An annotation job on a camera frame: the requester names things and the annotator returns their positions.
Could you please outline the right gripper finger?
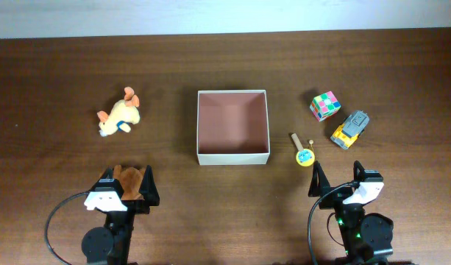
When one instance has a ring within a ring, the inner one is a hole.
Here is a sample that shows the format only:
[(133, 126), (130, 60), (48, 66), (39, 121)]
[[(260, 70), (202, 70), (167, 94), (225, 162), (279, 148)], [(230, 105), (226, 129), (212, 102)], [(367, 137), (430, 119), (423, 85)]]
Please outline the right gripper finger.
[(331, 191), (330, 183), (322, 169), (321, 164), (316, 160), (313, 163), (312, 179), (308, 191), (309, 197), (322, 197)]
[(356, 160), (353, 166), (354, 181), (364, 181), (366, 179), (365, 168)]

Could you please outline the yellow grey toy truck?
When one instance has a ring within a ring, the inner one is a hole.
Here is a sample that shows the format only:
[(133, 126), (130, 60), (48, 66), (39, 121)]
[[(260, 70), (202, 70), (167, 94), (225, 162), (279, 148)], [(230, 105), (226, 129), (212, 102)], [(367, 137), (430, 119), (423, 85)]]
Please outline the yellow grey toy truck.
[(369, 116), (362, 110), (355, 110), (337, 127), (330, 140), (348, 150), (364, 132), (368, 123)]

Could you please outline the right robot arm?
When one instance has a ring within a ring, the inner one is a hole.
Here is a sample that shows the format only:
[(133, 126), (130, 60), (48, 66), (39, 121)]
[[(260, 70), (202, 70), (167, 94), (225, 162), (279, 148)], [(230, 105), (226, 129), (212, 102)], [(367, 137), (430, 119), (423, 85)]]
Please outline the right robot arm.
[(379, 213), (366, 213), (364, 207), (380, 195), (383, 176), (365, 169), (359, 161), (353, 165), (353, 180), (332, 187), (318, 161), (308, 192), (317, 198), (308, 215), (307, 240), (312, 262), (317, 263), (311, 241), (311, 222), (317, 208), (332, 209), (342, 238), (345, 256), (337, 264), (387, 264), (393, 254), (391, 246), (394, 223)]

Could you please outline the multicoloured puzzle cube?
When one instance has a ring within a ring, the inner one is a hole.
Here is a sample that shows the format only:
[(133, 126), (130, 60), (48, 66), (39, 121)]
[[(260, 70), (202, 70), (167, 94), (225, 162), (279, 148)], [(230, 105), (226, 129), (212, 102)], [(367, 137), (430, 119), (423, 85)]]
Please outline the multicoloured puzzle cube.
[(337, 100), (332, 91), (328, 91), (315, 96), (309, 108), (317, 121), (324, 121), (340, 110), (341, 103)]

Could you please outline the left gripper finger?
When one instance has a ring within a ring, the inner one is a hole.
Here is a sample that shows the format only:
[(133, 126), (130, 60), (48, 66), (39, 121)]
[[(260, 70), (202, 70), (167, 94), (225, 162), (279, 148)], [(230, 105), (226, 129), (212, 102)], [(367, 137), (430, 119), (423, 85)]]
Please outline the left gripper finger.
[(98, 180), (98, 191), (114, 191), (123, 194), (124, 189), (118, 179), (114, 178), (113, 169), (106, 169)]
[(160, 196), (155, 185), (152, 167), (150, 165), (145, 168), (145, 172), (143, 173), (139, 193), (143, 196), (143, 200), (148, 206), (158, 206), (160, 204)]

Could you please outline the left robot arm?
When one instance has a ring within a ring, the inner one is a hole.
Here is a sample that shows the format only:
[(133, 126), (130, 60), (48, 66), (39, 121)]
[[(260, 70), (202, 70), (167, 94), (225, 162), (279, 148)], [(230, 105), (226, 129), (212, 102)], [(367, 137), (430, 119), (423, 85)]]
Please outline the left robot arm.
[(108, 168), (88, 191), (84, 205), (106, 215), (104, 225), (89, 230), (82, 239), (88, 264), (127, 264), (137, 215), (160, 204), (152, 167)]

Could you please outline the yellow wooden rattle drum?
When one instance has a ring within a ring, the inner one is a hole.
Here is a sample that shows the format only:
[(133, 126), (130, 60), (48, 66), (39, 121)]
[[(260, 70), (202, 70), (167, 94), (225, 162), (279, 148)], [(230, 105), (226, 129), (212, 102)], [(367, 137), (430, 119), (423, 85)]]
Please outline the yellow wooden rattle drum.
[(293, 140), (293, 142), (297, 148), (296, 162), (300, 166), (305, 166), (305, 167), (312, 166), (316, 159), (313, 151), (311, 149), (303, 147), (303, 145), (296, 133), (291, 134), (291, 139)]

